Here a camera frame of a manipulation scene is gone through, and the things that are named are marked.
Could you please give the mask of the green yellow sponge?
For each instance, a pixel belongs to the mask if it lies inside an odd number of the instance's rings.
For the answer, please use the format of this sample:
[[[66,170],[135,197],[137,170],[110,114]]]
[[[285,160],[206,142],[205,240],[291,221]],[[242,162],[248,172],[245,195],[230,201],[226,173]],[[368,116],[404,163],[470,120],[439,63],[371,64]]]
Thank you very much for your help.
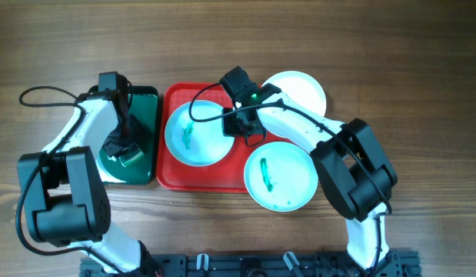
[[[123,167],[129,167],[136,163],[144,155],[144,152],[140,149],[138,144],[132,143],[120,154],[119,161]]]

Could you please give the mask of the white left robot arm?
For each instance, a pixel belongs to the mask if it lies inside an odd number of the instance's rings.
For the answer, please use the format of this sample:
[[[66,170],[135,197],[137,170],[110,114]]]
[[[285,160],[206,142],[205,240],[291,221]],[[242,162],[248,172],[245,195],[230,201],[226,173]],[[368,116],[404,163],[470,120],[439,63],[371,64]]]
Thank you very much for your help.
[[[112,222],[105,186],[149,182],[154,168],[158,98],[104,72],[96,88],[73,95],[74,113],[40,152],[18,160],[21,194],[15,228],[21,244],[49,255],[82,252],[114,276],[160,276],[145,245]]]

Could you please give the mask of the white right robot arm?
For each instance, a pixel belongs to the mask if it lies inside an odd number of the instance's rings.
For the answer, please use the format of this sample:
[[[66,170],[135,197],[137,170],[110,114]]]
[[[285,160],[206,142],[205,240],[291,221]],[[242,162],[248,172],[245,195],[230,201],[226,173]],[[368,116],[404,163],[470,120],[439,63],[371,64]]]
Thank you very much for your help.
[[[371,275],[378,273],[389,252],[384,219],[392,213],[398,177],[371,127],[359,118],[326,118],[325,91],[304,72],[279,72],[258,85],[237,66],[219,84],[234,105],[226,120],[243,131],[261,127],[310,155],[323,193],[346,220],[348,254]]]

